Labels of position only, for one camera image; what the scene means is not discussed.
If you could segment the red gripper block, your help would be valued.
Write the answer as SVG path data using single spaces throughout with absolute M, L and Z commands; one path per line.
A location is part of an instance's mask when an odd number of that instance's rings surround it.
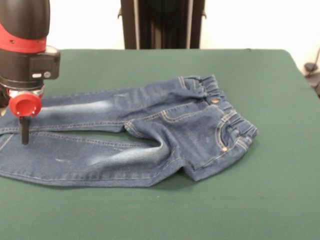
M 30 92 L 20 93 L 11 97 L 8 102 L 9 109 L 14 116 L 19 118 L 21 143 L 29 143 L 28 117 L 35 117 L 41 111 L 41 97 Z

